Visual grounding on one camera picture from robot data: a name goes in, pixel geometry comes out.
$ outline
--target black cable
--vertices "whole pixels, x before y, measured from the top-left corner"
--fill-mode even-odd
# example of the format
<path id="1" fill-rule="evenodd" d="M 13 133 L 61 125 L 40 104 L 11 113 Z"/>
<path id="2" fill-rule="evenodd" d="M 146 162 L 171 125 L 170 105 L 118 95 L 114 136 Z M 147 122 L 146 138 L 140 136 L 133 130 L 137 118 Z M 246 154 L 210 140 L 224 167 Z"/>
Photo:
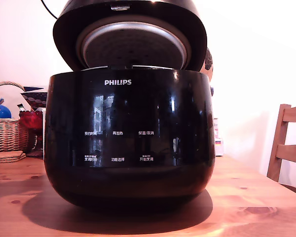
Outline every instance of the black cable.
<path id="1" fill-rule="evenodd" d="M 43 3 L 44 7 L 46 8 L 46 10 L 55 18 L 55 19 L 58 19 L 49 9 L 48 7 L 46 6 L 46 4 L 44 3 L 43 0 L 41 0 L 41 3 Z"/>

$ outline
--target rice cooker lid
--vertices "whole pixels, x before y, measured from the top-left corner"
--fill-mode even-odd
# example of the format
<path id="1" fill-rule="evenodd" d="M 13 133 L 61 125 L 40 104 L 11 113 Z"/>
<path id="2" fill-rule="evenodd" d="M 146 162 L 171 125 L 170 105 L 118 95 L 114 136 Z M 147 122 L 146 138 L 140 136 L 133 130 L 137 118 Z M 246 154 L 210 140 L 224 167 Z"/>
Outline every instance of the rice cooker lid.
<path id="1" fill-rule="evenodd" d="M 70 0 L 53 35 L 74 71 L 104 65 L 200 71 L 207 48 L 192 0 Z"/>

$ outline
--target wooden table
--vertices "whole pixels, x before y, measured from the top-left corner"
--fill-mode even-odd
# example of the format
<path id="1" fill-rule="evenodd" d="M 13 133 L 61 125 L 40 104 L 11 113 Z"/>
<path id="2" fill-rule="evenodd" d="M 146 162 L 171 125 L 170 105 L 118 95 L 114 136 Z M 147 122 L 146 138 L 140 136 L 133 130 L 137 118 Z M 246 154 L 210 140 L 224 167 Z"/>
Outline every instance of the wooden table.
<path id="1" fill-rule="evenodd" d="M 296 194 L 230 158 L 217 158 L 196 200 L 172 214 L 109 216 L 59 197 L 43 161 L 0 164 L 0 237 L 139 235 L 296 237 Z"/>

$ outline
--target wicker basket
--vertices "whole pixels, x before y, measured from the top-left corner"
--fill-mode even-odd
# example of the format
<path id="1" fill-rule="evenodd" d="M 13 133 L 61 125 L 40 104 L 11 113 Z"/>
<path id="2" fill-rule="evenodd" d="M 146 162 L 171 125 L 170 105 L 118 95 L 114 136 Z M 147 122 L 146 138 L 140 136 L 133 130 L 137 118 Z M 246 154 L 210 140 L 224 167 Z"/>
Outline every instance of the wicker basket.
<path id="1" fill-rule="evenodd" d="M 24 91 L 20 84 L 14 82 L 0 82 L 2 85 L 13 85 Z M 30 146 L 29 141 L 29 131 L 18 119 L 0 118 L 0 152 L 26 151 Z"/>

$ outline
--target chair backrest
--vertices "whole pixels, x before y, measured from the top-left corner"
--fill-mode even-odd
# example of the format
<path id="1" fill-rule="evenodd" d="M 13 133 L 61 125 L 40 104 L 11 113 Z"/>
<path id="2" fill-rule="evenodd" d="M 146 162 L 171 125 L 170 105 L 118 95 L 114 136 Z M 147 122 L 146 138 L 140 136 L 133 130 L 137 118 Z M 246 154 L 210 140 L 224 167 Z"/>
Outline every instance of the chair backrest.
<path id="1" fill-rule="evenodd" d="M 296 107 L 291 108 L 291 105 L 281 105 L 267 171 L 268 178 L 276 182 L 278 182 L 280 177 L 282 160 L 296 162 L 296 145 L 285 145 L 289 122 L 296 122 Z"/>

